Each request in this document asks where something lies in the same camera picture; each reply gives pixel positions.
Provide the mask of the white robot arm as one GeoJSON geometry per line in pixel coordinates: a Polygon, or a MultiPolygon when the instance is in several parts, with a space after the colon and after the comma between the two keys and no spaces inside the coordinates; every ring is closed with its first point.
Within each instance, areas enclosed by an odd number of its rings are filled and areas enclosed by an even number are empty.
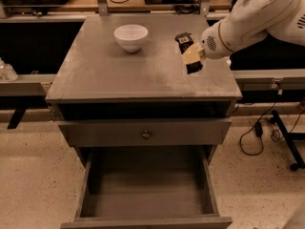
{"type": "Polygon", "coordinates": [[[229,56],[268,35],[305,46],[304,13],[305,0],[237,0],[229,15],[204,30],[200,40],[182,53],[182,61],[191,64],[229,56]]]}

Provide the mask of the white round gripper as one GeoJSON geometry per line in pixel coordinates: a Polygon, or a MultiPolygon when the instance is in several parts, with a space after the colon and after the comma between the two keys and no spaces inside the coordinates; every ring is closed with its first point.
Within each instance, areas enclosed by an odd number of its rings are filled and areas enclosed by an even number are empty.
{"type": "Polygon", "coordinates": [[[204,30],[200,37],[200,43],[194,43],[182,53],[181,58],[185,65],[196,63],[207,58],[218,59],[233,53],[222,41],[219,29],[220,22],[213,24],[204,30]]]}

